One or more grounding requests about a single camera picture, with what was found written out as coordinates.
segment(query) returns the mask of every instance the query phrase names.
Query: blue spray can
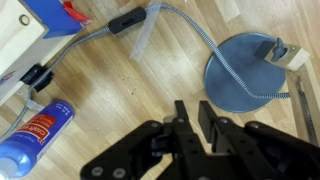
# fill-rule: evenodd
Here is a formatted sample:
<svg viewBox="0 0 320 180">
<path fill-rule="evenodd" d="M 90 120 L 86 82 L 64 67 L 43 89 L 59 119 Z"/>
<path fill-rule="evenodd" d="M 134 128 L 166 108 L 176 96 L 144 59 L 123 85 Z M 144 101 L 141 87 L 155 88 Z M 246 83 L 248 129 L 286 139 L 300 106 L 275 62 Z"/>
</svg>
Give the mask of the blue spray can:
<svg viewBox="0 0 320 180">
<path fill-rule="evenodd" d="M 0 144 L 0 180 L 27 175 L 74 116 L 73 108 L 55 101 Z"/>
</svg>

